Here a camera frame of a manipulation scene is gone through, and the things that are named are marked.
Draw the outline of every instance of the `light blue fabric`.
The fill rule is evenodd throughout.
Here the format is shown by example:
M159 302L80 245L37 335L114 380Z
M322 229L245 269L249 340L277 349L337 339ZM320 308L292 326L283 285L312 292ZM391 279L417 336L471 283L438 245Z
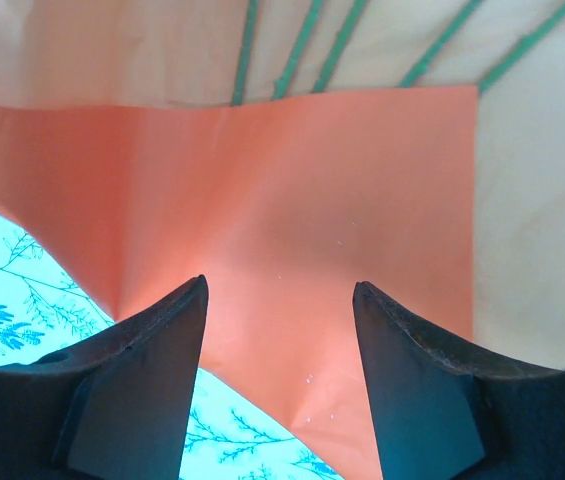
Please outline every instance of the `light blue fabric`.
M110 325L30 235L0 217L0 365L34 362ZM341 478L273 419L201 369L180 476Z

